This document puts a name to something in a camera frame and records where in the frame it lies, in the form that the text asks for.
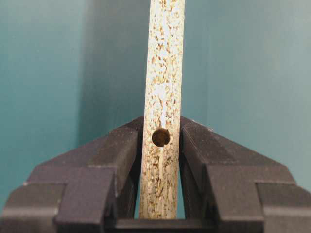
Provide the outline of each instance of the round hole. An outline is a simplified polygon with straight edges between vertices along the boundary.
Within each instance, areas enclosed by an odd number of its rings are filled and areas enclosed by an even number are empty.
[[[170,142],[170,133],[167,129],[157,129],[152,134],[152,141],[157,147],[164,147]]]

